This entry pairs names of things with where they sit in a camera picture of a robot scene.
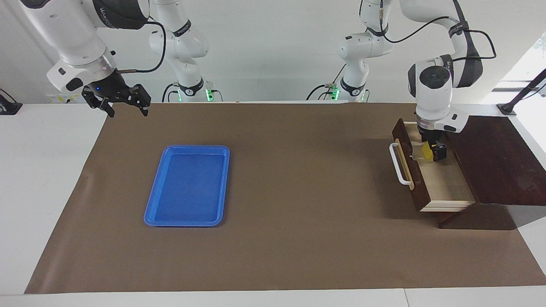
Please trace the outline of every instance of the blue plastic tray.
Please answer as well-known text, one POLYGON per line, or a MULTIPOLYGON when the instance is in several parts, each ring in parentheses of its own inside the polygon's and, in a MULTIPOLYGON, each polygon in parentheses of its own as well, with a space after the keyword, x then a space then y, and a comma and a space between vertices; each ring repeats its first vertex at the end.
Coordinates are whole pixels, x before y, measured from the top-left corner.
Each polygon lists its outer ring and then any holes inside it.
POLYGON ((225 146, 165 148, 144 222, 149 226, 212 227, 224 214, 229 149, 225 146))

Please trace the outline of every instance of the white wall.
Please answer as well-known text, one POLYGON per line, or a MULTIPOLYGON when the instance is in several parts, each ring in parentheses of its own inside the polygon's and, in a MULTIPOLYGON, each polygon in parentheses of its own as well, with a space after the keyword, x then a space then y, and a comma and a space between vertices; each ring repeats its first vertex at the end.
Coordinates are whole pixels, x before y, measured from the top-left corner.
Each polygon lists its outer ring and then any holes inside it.
MULTIPOLYGON (((0 86, 23 102, 43 102, 41 93, 55 93, 45 72, 57 56, 32 30, 17 2, 0 0, 0 86)), ((484 61, 484 75, 477 84, 454 92, 455 102, 479 102, 546 29, 543 1, 459 2, 470 26, 488 32, 498 52, 496 60, 484 61)), ((316 85, 331 82, 343 65, 337 43, 364 31, 358 19, 358 0, 201 0, 184 4, 193 25, 210 41, 209 54, 198 60, 203 75, 229 101, 305 99, 316 85)), ((394 5, 391 39, 419 26, 405 19, 399 5, 394 5)), ((120 69, 144 69, 153 67, 159 58, 148 47, 153 30, 154 26, 145 26, 140 31, 99 29, 98 33, 117 51, 120 69)), ((475 41, 482 55, 490 52, 485 38, 476 34, 475 41)), ((446 30, 431 25, 396 45, 390 55, 370 59, 370 101, 413 101, 407 92, 408 68, 451 52, 446 30)), ((126 80, 130 85, 142 83, 158 101, 165 85, 175 78, 165 64, 151 74, 126 75, 126 80)))

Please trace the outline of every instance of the white table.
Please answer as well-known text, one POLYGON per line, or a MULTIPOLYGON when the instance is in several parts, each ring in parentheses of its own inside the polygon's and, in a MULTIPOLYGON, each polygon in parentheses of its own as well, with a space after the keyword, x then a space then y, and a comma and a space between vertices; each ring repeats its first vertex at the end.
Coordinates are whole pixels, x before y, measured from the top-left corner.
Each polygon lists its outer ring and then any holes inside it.
MULTIPOLYGON (((471 114, 500 116, 493 105, 461 107, 471 114)), ((22 295, 105 118, 82 104, 27 104, 16 116, 0 117, 0 306, 546 305, 546 286, 22 295)), ((546 144, 539 145, 517 117, 511 120, 546 168, 541 149, 546 144)), ((520 232, 545 270, 546 219, 520 232)))

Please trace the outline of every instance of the white handle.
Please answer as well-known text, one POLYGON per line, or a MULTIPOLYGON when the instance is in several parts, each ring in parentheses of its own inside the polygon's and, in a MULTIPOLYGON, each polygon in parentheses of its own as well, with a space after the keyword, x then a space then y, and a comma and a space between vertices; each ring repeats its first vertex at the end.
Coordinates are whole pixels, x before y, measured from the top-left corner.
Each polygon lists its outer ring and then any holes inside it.
POLYGON ((400 166, 398 165, 398 160, 396 159, 396 154, 394 153, 394 147, 398 147, 398 146, 399 146, 398 143, 392 143, 389 146, 390 156, 393 159, 394 169, 396 170, 398 181, 405 186, 409 186, 411 185, 411 181, 404 180, 404 177, 402 177, 402 171, 400 170, 400 166))

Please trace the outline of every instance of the yellow object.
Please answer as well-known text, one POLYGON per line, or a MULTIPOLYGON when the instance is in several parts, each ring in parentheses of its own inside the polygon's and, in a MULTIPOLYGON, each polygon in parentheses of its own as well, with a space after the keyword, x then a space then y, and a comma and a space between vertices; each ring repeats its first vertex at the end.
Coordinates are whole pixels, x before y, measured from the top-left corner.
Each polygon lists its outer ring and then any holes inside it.
POLYGON ((434 154, 432 153, 432 150, 430 149, 429 143, 425 143, 423 147, 421 147, 421 151, 423 152, 423 156, 425 156, 425 159, 427 160, 434 159, 434 154))

